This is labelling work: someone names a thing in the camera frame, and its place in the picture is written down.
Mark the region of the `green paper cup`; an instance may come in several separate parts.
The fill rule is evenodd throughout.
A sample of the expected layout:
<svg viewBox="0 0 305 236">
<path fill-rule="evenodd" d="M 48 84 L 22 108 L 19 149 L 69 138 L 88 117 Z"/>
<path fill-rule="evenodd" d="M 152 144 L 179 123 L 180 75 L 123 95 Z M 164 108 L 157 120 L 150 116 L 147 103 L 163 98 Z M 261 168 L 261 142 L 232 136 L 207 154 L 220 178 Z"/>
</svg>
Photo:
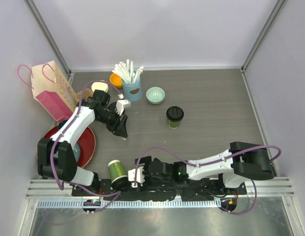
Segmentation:
<svg viewBox="0 0 305 236">
<path fill-rule="evenodd" d="M 112 160 L 108 163 L 108 171 L 111 182 L 114 183 L 122 178 L 127 178 L 127 172 L 120 160 Z"/>
<path fill-rule="evenodd" d="M 173 120 L 168 120 L 168 127 L 172 128 L 172 129 L 176 129 L 179 127 L 181 121 L 173 121 Z"/>
</svg>

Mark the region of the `black cup lid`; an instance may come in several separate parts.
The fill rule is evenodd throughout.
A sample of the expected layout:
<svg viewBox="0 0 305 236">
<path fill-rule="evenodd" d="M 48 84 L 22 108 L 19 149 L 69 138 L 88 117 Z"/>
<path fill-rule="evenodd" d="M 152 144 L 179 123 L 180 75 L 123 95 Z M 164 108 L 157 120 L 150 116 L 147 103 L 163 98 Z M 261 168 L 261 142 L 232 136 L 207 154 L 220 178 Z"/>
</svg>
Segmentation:
<svg viewBox="0 0 305 236">
<path fill-rule="evenodd" d="M 111 186 L 116 191 L 122 191 L 129 186 L 129 181 L 127 178 L 120 178 L 112 182 Z"/>
<path fill-rule="evenodd" d="M 172 122 L 179 122 L 184 118 L 184 111 L 178 106 L 171 106 L 167 109 L 166 116 Z"/>
</svg>

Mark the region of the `pink paper gift bag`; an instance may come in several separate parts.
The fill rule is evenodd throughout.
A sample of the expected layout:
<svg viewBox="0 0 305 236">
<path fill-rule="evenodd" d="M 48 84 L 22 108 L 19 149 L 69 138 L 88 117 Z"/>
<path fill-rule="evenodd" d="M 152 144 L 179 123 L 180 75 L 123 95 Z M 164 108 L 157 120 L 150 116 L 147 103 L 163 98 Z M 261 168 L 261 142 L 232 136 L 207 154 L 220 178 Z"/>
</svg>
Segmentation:
<svg viewBox="0 0 305 236">
<path fill-rule="evenodd" d="M 33 98 L 56 122 L 69 119 L 77 105 L 76 93 L 57 63 L 53 60 L 33 67 L 21 64 L 17 69 L 23 66 L 30 71 L 31 83 L 19 78 L 31 88 Z"/>
</svg>

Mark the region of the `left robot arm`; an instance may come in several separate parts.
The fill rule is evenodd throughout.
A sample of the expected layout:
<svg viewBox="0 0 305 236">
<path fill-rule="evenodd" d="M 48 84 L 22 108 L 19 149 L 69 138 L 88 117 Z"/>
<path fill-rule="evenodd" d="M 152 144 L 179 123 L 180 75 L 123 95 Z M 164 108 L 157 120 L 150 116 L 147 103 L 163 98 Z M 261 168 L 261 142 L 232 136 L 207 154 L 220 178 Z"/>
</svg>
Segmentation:
<svg viewBox="0 0 305 236">
<path fill-rule="evenodd" d="M 60 189 L 64 182 L 76 185 L 89 196 L 100 190 L 98 174 L 78 166 L 74 146 L 83 132 L 94 121 L 106 125 L 115 136 L 127 138 L 125 109 L 131 102 L 120 93 L 116 102 L 110 103 L 110 95 L 95 90 L 91 97 L 81 98 L 74 113 L 64 126 L 51 138 L 42 138 L 37 144 L 37 171 L 45 178 L 53 178 Z"/>
</svg>

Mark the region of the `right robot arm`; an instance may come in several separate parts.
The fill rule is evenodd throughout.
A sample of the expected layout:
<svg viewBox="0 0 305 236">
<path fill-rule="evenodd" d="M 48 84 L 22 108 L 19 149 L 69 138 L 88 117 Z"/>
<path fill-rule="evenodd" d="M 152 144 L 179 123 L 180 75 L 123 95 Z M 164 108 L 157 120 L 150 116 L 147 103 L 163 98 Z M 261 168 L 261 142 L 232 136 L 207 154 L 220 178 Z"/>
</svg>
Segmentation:
<svg viewBox="0 0 305 236">
<path fill-rule="evenodd" d="M 133 188 L 150 185 L 153 181 L 169 182 L 173 186 L 196 183 L 204 178 L 219 175 L 217 188 L 229 194 L 246 180 L 270 180 L 275 177 L 268 155 L 270 146 L 232 142 L 225 151 L 203 159 L 182 160 L 174 163 L 150 160 L 144 166 L 137 159 L 136 167 L 128 171 L 128 181 Z"/>
</svg>

